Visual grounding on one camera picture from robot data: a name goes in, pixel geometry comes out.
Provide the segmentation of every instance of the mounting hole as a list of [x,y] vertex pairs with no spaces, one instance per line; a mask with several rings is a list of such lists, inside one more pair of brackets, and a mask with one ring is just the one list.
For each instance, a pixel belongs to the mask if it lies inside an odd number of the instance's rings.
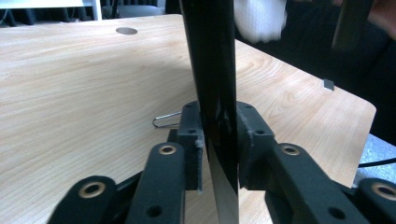
[[131,27],[119,27],[116,29],[116,32],[122,35],[135,35],[137,34],[137,30]]
[[393,187],[382,183],[374,183],[372,189],[379,196],[391,201],[396,201],[396,189]]
[[330,207],[329,213],[330,215],[332,215],[332,217],[335,217],[337,219],[346,219],[346,214],[341,209]]
[[151,206],[147,211],[149,217],[158,217],[163,213],[163,209],[159,205]]
[[257,131],[256,131],[256,134],[258,134],[258,135],[263,135],[263,134],[265,134],[265,131],[263,131],[263,130],[257,130]]
[[81,198],[89,199],[101,195],[105,191],[106,185],[102,182],[95,181],[82,186],[78,195]]
[[158,151],[163,155],[171,155],[176,152],[176,148],[172,146],[162,146]]
[[290,156],[297,156],[300,154],[300,150],[292,147],[282,147],[282,151]]

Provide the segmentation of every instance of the wooden table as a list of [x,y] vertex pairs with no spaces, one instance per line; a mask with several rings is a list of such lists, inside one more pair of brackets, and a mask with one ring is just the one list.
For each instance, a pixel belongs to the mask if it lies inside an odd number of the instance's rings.
[[[304,147],[350,186],[375,108],[235,45],[238,100],[257,107],[278,142]],[[151,120],[196,97],[178,15],[0,29],[0,50],[0,223],[44,223],[80,179],[119,183],[141,171],[168,134]],[[241,223],[269,221],[262,195],[240,191]],[[204,193],[187,192],[186,216],[218,222],[206,162]]]

